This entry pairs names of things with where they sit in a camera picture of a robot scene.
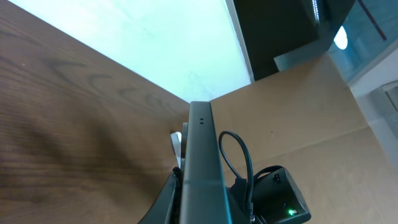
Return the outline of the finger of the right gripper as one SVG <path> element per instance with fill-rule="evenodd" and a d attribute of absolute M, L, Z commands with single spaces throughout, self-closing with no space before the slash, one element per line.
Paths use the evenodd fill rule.
<path fill-rule="evenodd" d="M 174 167 L 160 194 L 138 224 L 179 224 L 182 171 Z"/>

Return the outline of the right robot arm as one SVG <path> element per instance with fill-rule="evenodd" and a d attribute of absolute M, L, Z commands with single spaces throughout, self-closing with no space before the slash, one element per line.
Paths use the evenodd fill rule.
<path fill-rule="evenodd" d="M 181 178 L 180 168 L 173 168 L 156 201 L 139 223 L 180 222 Z M 252 216 L 243 209 L 246 179 L 237 177 L 226 189 L 232 223 L 305 223 L 311 219 L 309 207 L 285 167 L 266 167 L 253 179 Z"/>

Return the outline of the Galaxy S25 Ultra smartphone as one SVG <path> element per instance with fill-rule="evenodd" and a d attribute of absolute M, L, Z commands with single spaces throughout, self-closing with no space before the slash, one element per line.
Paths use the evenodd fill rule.
<path fill-rule="evenodd" d="M 179 221 L 186 224 L 232 222 L 208 101 L 190 103 Z"/>

